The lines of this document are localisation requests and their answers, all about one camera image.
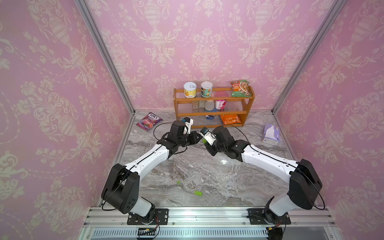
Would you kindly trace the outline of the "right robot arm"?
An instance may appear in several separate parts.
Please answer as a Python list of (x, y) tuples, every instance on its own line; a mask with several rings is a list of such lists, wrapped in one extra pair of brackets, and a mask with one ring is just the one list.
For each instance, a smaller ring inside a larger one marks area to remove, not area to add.
[(214, 156), (224, 153), (231, 159), (254, 165), (279, 177), (289, 184), (286, 194), (272, 197), (258, 215), (270, 224), (279, 224), (281, 218), (294, 209), (311, 210), (315, 206), (323, 184), (311, 162), (286, 160), (271, 155), (244, 140), (220, 140), (218, 137), (204, 137), (203, 143), (208, 152)]

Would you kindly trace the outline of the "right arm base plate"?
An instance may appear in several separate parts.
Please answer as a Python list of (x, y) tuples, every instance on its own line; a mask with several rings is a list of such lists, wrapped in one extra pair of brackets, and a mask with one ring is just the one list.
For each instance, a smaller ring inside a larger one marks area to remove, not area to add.
[(281, 217), (276, 217), (274, 214), (265, 214), (262, 208), (247, 209), (247, 218), (251, 225), (290, 225), (291, 219), (288, 213)]

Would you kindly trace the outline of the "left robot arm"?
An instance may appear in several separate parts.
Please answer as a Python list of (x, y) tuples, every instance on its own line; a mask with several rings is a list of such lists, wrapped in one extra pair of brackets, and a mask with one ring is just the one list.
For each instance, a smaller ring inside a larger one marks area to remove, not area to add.
[(168, 134), (157, 141), (147, 153), (126, 165), (115, 164), (101, 194), (104, 204), (109, 204), (122, 214), (135, 214), (150, 222), (155, 218), (155, 205), (139, 196), (141, 180), (157, 165), (175, 155), (180, 147), (199, 143), (202, 136), (196, 131), (175, 139)]

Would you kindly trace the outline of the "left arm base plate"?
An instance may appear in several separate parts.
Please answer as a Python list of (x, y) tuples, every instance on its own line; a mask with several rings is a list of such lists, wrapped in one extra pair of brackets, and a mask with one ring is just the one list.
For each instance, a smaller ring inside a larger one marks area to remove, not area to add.
[(129, 214), (127, 225), (167, 225), (169, 217), (169, 209), (155, 208), (145, 216), (138, 214)]

